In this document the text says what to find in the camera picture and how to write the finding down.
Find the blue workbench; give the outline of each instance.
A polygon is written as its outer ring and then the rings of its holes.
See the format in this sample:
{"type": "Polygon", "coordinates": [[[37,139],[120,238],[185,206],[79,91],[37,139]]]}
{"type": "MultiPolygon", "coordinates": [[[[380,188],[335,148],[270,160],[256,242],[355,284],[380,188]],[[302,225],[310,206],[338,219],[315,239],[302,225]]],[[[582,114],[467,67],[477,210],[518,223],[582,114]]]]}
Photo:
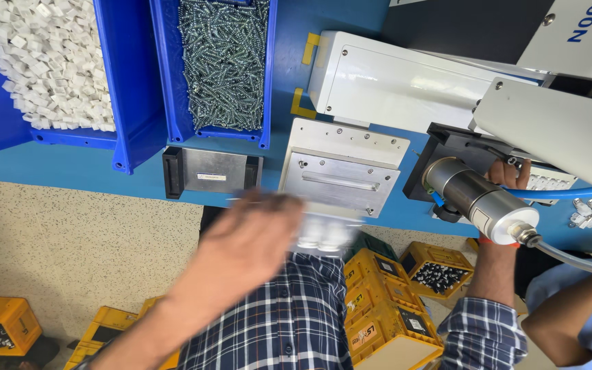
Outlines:
{"type": "MultiPolygon", "coordinates": [[[[319,34],[324,29],[335,29],[377,38],[387,13],[388,3],[388,0],[281,0],[275,39],[271,149],[258,149],[257,143],[250,141],[221,138],[194,137],[180,145],[264,156],[262,187],[276,189],[294,117],[290,114],[293,92],[295,88],[307,91],[310,80],[312,66],[301,63],[308,32],[319,34]]],[[[312,109],[306,96],[300,105],[312,109]]],[[[317,119],[330,121],[330,117],[322,114],[319,114],[317,119]]],[[[384,126],[372,125],[369,129],[407,138],[410,140],[409,149],[417,152],[422,151],[428,139],[428,135],[425,134],[384,126]]],[[[161,153],[138,166],[132,176],[113,171],[111,158],[112,151],[109,150],[45,146],[31,141],[0,151],[0,181],[140,198],[165,198],[161,153]]],[[[477,236],[478,231],[473,226],[432,219],[428,216],[431,203],[411,201],[403,195],[401,189],[416,161],[416,154],[408,150],[400,165],[399,181],[381,216],[378,219],[367,219],[367,223],[397,229],[477,236]]],[[[588,185],[582,181],[575,185],[584,186],[588,185]]],[[[227,194],[196,194],[185,191],[179,201],[225,206],[226,198],[229,198],[227,194]]],[[[538,229],[550,244],[562,249],[592,251],[592,229],[567,227],[574,212],[570,200],[560,201],[552,207],[536,207],[541,212],[542,220],[538,229]]]]}

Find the clear tube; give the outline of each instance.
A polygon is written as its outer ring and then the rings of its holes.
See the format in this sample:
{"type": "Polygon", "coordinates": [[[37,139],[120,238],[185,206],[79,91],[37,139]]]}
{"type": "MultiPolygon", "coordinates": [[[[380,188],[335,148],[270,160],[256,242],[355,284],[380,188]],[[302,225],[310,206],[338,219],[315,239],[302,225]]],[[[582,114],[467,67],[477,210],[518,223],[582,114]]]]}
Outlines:
{"type": "Polygon", "coordinates": [[[548,255],[556,258],[559,261],[565,262],[568,265],[575,266],[579,269],[584,271],[588,271],[592,273],[592,262],[586,261],[585,259],[581,259],[579,257],[571,256],[566,252],[560,251],[557,248],[552,247],[551,245],[545,243],[543,240],[534,241],[532,242],[533,246],[544,251],[548,255]]]}

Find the person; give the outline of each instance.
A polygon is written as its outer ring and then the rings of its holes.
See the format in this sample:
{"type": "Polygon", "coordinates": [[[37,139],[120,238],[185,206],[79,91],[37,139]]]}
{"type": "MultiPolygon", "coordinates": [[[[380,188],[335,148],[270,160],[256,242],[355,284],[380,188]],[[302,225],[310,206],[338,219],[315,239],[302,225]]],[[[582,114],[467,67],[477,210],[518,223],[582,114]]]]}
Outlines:
{"type": "Polygon", "coordinates": [[[592,274],[538,249],[525,252],[527,256],[518,256],[518,280],[519,275],[537,276],[529,279],[523,295],[530,312],[522,322],[524,331],[555,366],[592,370],[592,274]],[[537,267],[528,265],[528,271],[520,273],[525,260],[532,259],[537,267]]]}
{"type": "MultiPolygon", "coordinates": [[[[247,193],[202,233],[166,296],[75,369],[156,369],[179,348],[180,370],[352,369],[343,262],[287,252],[302,209],[297,198],[247,193]]],[[[480,243],[468,293],[438,328],[441,369],[512,369],[526,355],[516,251],[480,243]]]]}

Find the black handle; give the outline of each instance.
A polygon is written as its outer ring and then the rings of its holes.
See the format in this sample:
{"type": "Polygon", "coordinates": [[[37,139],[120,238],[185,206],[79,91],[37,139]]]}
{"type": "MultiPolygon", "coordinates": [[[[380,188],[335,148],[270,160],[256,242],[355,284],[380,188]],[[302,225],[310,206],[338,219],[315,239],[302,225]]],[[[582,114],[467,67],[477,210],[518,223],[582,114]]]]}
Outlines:
{"type": "Polygon", "coordinates": [[[184,191],[184,160],[182,158],[182,148],[170,146],[164,151],[161,159],[164,163],[166,198],[179,199],[184,191]]]}

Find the metal slot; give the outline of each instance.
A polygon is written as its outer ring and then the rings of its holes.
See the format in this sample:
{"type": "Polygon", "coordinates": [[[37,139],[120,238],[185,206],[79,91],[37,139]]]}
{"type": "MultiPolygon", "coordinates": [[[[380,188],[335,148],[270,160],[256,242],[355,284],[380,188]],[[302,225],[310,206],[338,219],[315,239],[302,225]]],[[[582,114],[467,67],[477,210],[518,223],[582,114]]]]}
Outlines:
{"type": "Polygon", "coordinates": [[[304,181],[319,182],[321,184],[344,186],[345,188],[369,190],[370,192],[377,192],[380,186],[380,184],[377,182],[355,180],[353,178],[333,176],[330,174],[309,171],[303,172],[302,179],[304,181]]]}

